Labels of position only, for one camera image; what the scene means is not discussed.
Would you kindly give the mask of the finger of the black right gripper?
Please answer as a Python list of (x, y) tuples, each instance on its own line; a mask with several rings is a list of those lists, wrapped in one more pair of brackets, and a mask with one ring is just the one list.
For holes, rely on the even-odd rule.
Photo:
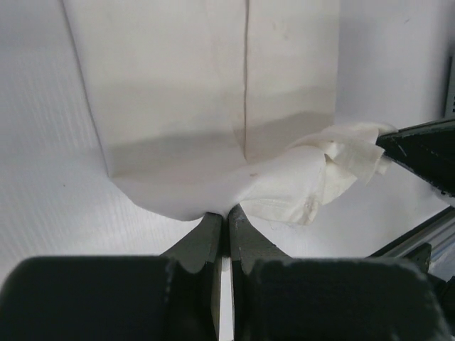
[(454, 196), (454, 120), (441, 119), (379, 136), (385, 156), (445, 197)]

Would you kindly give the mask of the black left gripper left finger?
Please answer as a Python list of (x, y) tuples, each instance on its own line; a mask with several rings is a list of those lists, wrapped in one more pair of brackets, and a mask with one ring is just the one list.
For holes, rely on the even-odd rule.
[(158, 256), (37, 256), (1, 287), (2, 340), (216, 340), (223, 219)]

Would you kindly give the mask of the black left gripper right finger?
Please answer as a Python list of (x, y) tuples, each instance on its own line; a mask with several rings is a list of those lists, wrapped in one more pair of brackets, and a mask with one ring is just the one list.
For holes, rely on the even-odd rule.
[(229, 214), (236, 340), (446, 340), (448, 284), (432, 246), (401, 257), (298, 259)]

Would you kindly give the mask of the cream white t shirt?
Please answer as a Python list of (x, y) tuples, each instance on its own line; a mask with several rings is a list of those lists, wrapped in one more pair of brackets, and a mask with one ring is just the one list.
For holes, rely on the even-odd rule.
[(339, 1), (66, 1), (110, 180), (177, 220), (311, 223), (384, 173), (387, 124), (334, 122)]

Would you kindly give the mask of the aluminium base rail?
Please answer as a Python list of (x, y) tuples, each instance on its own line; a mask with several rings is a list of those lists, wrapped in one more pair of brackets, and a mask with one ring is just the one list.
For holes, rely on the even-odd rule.
[(454, 208), (448, 207), (429, 218), (414, 229), (406, 232), (370, 257), (401, 257), (422, 244), (431, 244), (432, 260), (436, 260), (454, 245)]

